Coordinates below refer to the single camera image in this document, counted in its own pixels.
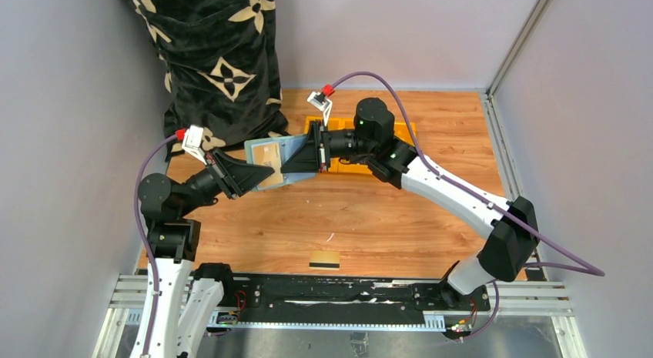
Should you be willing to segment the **black floral blanket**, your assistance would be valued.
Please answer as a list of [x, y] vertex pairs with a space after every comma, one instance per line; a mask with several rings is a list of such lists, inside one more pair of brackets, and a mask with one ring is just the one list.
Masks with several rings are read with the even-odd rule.
[[228, 151], [286, 135], [275, 0], [123, 1], [165, 66], [165, 136], [197, 125], [204, 149]]

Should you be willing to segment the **middle yellow bin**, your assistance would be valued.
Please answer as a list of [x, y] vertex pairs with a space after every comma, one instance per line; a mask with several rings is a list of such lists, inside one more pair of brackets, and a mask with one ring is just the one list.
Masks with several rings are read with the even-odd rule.
[[[310, 121], [322, 121], [316, 116], [306, 118], [304, 133], [308, 133]], [[330, 168], [333, 174], [370, 175], [364, 162], [364, 151], [360, 149], [354, 135], [353, 120], [335, 118], [326, 126], [329, 130], [328, 150]]]

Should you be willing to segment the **right yellow bin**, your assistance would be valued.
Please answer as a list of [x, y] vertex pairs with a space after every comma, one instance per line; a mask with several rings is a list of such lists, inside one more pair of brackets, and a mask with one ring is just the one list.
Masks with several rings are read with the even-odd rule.
[[405, 143], [414, 146], [414, 141], [410, 134], [410, 129], [405, 122], [395, 122], [393, 125], [394, 135]]

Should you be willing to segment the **yellow bin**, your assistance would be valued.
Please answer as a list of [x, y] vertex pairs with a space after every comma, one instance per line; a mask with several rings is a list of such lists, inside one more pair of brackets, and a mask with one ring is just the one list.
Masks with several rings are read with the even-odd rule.
[[410, 134], [410, 129], [405, 122], [395, 122], [393, 125], [394, 135], [405, 143], [414, 146], [414, 141]]
[[[308, 133], [310, 121], [322, 121], [316, 116], [306, 118], [304, 133]], [[328, 150], [330, 168], [333, 174], [370, 175], [364, 162], [364, 151], [360, 149], [354, 135], [353, 120], [335, 118], [326, 126], [329, 130]]]

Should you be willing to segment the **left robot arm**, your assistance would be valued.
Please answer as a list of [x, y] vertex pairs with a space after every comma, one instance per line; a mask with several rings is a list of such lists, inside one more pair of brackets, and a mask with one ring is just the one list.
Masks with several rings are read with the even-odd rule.
[[254, 189], [274, 173], [220, 149], [205, 155], [205, 168], [179, 183], [162, 173], [139, 180], [136, 216], [146, 221], [148, 284], [133, 357], [194, 357], [215, 308], [233, 295], [233, 272], [225, 263], [195, 269], [200, 222], [195, 209]]

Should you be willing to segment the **tan card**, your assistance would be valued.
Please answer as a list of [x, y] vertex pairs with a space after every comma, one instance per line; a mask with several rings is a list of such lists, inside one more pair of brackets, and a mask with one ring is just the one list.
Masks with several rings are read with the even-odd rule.
[[253, 160], [257, 165], [273, 169], [273, 174], [258, 185], [259, 190], [269, 189], [283, 183], [283, 174], [280, 171], [281, 150], [278, 142], [267, 142], [254, 146]]
[[311, 251], [308, 267], [310, 269], [339, 269], [340, 253], [323, 250]]

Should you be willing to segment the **aluminium frame rail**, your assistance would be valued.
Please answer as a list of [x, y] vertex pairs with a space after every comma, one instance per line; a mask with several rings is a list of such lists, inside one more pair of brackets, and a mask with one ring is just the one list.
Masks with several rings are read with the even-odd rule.
[[236, 293], [208, 317], [209, 329], [438, 332], [461, 342], [503, 317], [544, 317], [564, 357], [586, 350], [561, 283], [529, 280], [477, 288], [455, 307], [433, 279], [238, 273]]

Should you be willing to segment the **green card holder wallet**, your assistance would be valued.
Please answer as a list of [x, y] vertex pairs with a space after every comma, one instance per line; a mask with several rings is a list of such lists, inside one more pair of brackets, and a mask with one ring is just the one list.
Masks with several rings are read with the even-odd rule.
[[315, 172], [281, 172], [282, 165], [300, 148], [305, 139], [305, 135], [297, 135], [245, 141], [244, 150], [248, 163], [274, 169], [274, 173], [259, 183], [253, 191], [275, 189], [314, 178]]

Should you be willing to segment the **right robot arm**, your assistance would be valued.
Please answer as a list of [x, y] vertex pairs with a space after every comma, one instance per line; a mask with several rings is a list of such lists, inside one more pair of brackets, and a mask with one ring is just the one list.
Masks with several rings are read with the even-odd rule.
[[382, 182], [438, 204], [485, 240], [478, 254], [455, 263], [444, 288], [468, 295], [492, 280], [512, 282], [526, 266], [539, 240], [534, 204], [518, 196], [506, 199], [485, 192], [442, 169], [394, 133], [395, 118], [379, 98], [358, 102], [353, 128], [329, 130], [313, 121], [299, 149], [282, 165], [284, 174], [317, 173], [331, 159], [362, 159]]

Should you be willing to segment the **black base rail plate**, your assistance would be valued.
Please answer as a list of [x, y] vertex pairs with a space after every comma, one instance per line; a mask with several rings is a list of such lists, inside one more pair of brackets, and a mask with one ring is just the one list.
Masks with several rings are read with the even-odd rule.
[[425, 279], [237, 273], [218, 305], [243, 323], [416, 326], [426, 312], [488, 312], [487, 294], [481, 286], [449, 306], [438, 282]]

